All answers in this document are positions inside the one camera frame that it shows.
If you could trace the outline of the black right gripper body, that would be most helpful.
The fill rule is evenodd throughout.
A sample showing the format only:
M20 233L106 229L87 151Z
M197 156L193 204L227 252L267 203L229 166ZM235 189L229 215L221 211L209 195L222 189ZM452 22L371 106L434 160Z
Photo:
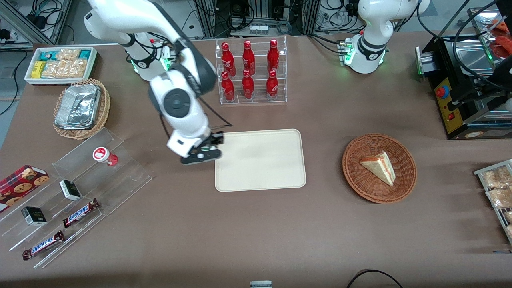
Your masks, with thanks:
M217 155L217 146L212 145L212 135L210 135L206 140L204 140L197 149L209 150L209 156Z

